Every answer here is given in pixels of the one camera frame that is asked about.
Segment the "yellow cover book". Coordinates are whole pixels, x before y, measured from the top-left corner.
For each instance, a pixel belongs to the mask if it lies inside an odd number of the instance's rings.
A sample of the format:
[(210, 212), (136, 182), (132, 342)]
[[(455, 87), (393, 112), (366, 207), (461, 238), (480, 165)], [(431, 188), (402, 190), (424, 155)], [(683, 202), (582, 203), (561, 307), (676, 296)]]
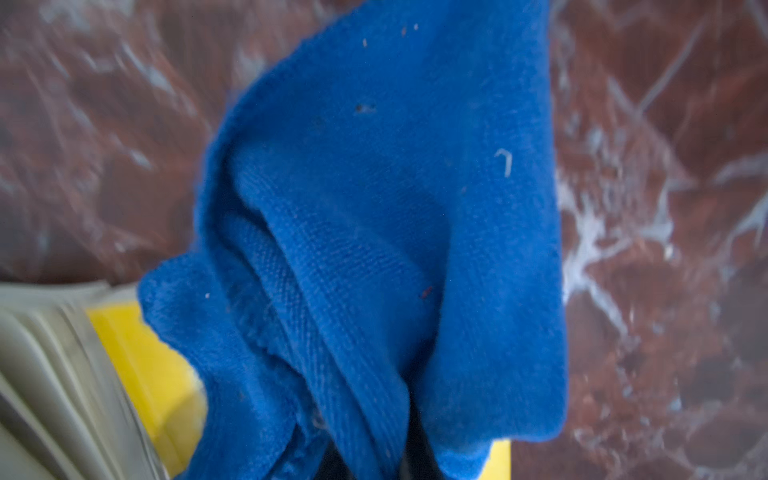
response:
[(2, 285), (3, 478), (171, 479), (206, 414), (201, 380), (144, 322), (134, 285)]

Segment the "blue cleaning cloth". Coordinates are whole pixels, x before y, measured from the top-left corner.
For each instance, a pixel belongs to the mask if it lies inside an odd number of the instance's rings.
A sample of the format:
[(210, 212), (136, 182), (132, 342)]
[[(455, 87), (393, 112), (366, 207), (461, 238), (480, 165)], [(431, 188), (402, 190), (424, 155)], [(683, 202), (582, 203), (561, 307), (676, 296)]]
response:
[(145, 321), (208, 402), (186, 479), (450, 479), (567, 411), (544, 1), (368, 1), (229, 111)]

